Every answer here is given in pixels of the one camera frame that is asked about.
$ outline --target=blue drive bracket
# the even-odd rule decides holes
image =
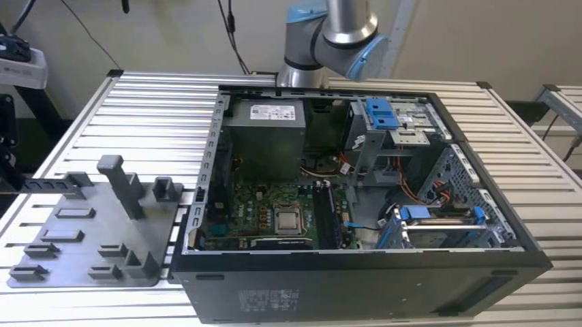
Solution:
[[[472,212],[475,213],[476,216],[476,220],[475,220],[475,225],[480,225],[482,223],[484,223],[484,211],[483,209],[476,206],[475,208],[472,208]]]
[[[432,216],[425,206],[403,206],[400,208],[400,218],[401,220],[429,219]]]
[[[400,125],[385,99],[365,99],[365,111],[375,129],[396,129]]]

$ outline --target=white label sticker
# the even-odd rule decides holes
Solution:
[[[404,123],[411,123],[413,121],[412,117],[408,117],[408,116],[397,116],[397,120],[404,122]]]
[[[251,119],[261,119],[265,121],[293,121],[295,107],[256,104],[251,107]]]
[[[395,110],[396,109],[397,110],[403,110],[403,111],[416,110],[416,105],[415,104],[401,104],[401,103],[397,103],[397,102],[389,102],[389,104],[392,105],[392,109],[395,109]]]
[[[347,172],[349,171],[349,168],[351,168],[349,164],[348,164],[347,162],[344,162],[344,164],[341,165],[341,168],[340,168],[339,172],[340,172],[341,174],[347,174]]]

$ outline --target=power cord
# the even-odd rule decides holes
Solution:
[[[566,162],[567,159],[570,159],[570,157],[572,156],[574,149],[575,147],[571,146],[570,149],[567,150],[566,157],[563,157],[562,159],[563,162]]]
[[[558,114],[555,114],[555,117],[554,117],[551,123],[547,125],[546,132],[543,133],[543,136],[542,136],[542,141],[546,140],[547,133],[548,133],[550,129],[552,128],[552,125],[554,125],[556,120],[558,120]]]
[[[78,18],[78,16],[76,16],[76,13],[73,11],[73,9],[69,7],[69,5],[66,4],[66,2],[64,2],[64,0],[61,0],[61,3],[64,4],[64,7],[66,7],[66,9],[69,10],[70,14],[73,14],[76,20],[78,21],[78,24],[81,24],[84,31],[86,32],[86,35],[89,36],[90,40],[94,42],[94,44],[97,45],[97,47],[102,50],[102,53],[109,57],[112,63],[116,65],[117,69],[121,69],[121,66],[117,64],[117,61],[112,58],[110,54],[108,53],[108,51],[105,50],[105,48],[102,47],[102,45],[97,42],[97,40],[94,40],[94,38],[90,35],[89,29],[86,28],[86,26],[84,26],[84,23],[81,21],[81,19]]]
[[[232,47],[232,51],[235,51],[237,64],[240,65],[240,69],[243,70],[243,74],[251,74],[251,71],[247,67],[247,64],[244,63],[244,60],[240,56],[240,53],[237,52],[236,39],[235,39],[235,30],[236,30],[235,15],[232,14],[232,0],[228,0],[228,20],[227,20],[227,16],[224,15],[221,0],[216,0],[216,1],[219,4],[217,6],[220,7],[221,20],[224,23],[224,28],[227,30],[229,46]]]
[[[26,19],[29,11],[33,8],[34,2],[36,2],[36,0],[29,0],[26,5],[24,6],[24,10],[20,13],[20,17],[18,17],[18,19],[16,19],[14,25],[12,26],[12,29],[9,30],[10,35],[16,35],[16,32],[20,29],[21,23]]]

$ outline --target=aluminum extrusion table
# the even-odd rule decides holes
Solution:
[[[272,85],[271,76],[124,72],[108,77],[36,177],[86,171],[93,181],[104,154],[125,159],[140,179],[169,175],[192,200],[217,85]],[[335,89],[436,92],[527,228],[552,260],[546,272],[474,319],[303,323],[293,326],[582,326],[582,181],[528,129],[494,90],[471,82],[331,79]],[[0,219],[0,322],[18,326],[197,326],[180,285],[10,289],[8,271],[34,238],[58,196],[18,196]],[[175,241],[177,227],[171,241]],[[169,263],[169,243],[165,264]]]
[[[543,102],[582,135],[582,87],[543,85],[535,99]]]

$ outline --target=green circuit board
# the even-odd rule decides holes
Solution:
[[[245,250],[249,249],[249,242],[253,238],[265,237],[308,238],[312,240],[313,249],[317,249],[311,188],[311,185],[235,184],[228,223],[211,224],[205,249]],[[333,188],[332,194],[337,214],[349,214],[343,187]],[[300,212],[300,234],[277,234],[275,229],[275,210],[277,208]]]

